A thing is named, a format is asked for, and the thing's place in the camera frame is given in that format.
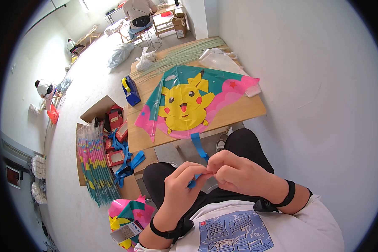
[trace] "orange bag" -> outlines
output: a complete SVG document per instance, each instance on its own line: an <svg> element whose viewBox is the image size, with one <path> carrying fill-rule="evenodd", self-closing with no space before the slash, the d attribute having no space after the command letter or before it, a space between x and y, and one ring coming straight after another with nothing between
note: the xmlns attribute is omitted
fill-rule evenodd
<svg viewBox="0 0 378 252"><path fill-rule="evenodd" d="M47 115L52 120L53 124L56 124L59 119L59 112L56 110L55 106L53 104L50 105L50 111L47 111Z"/></svg>

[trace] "black shorts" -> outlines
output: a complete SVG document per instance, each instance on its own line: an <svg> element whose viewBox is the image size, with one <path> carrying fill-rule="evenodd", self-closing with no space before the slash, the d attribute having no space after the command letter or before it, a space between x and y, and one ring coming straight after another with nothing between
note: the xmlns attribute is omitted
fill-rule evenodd
<svg viewBox="0 0 378 252"><path fill-rule="evenodd" d="M47 91L46 91L46 94L50 94L53 90L53 85L50 85L48 88L47 88Z"/></svg>

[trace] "shirt print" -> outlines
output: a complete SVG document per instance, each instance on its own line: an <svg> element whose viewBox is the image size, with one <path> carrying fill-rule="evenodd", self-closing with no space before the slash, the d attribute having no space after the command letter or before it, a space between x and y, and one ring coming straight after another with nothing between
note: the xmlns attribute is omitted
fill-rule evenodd
<svg viewBox="0 0 378 252"><path fill-rule="evenodd" d="M236 211L199 223L199 252L263 252L274 246L254 211Z"/></svg>

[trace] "white t-shirt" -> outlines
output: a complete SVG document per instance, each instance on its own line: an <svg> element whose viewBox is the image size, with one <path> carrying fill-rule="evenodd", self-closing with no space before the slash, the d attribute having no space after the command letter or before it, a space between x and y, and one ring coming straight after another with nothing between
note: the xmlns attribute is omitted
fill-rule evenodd
<svg viewBox="0 0 378 252"><path fill-rule="evenodd" d="M39 81L39 84L37 87L39 95L46 96L47 89L49 88L50 85L51 83L46 80Z"/></svg>
<svg viewBox="0 0 378 252"><path fill-rule="evenodd" d="M341 230L329 210L312 195L307 205L293 215L262 213L253 202L229 200L199 209L193 228L170 249L135 252L337 252L344 251Z"/></svg>
<svg viewBox="0 0 378 252"><path fill-rule="evenodd" d="M76 42L74 42L74 40L70 40L68 43L67 43L67 49L70 51L71 49L73 49L73 47L76 45Z"/></svg>
<svg viewBox="0 0 378 252"><path fill-rule="evenodd" d="M122 8L125 15L129 16L130 21L132 21L138 17L148 16L150 14L150 7L154 5L155 4L151 0L128 0ZM132 25L132 23L130 23L130 27L132 29L140 28Z"/></svg>

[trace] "forearm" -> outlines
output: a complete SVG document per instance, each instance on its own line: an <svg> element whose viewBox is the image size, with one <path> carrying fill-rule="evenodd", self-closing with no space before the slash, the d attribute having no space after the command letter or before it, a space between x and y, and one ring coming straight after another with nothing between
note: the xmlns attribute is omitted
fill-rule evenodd
<svg viewBox="0 0 378 252"><path fill-rule="evenodd" d="M151 6L150 9L152 12L157 12L158 10L158 8L155 5Z"/></svg>
<svg viewBox="0 0 378 252"><path fill-rule="evenodd" d="M171 214L168 213L168 209L160 207L153 219L153 224L156 229L161 232L171 231L176 228L179 219L172 219ZM166 249L172 244L173 239L165 239L161 236L154 234L150 228L150 225L139 234L140 244L149 249Z"/></svg>
<svg viewBox="0 0 378 252"><path fill-rule="evenodd" d="M269 189L266 191L265 199L272 204L280 204L289 193L289 185L284 179L271 174ZM286 206L278 207L281 212L285 214L295 214L300 211L308 202L310 192L306 187L295 184L295 194L293 200Z"/></svg>

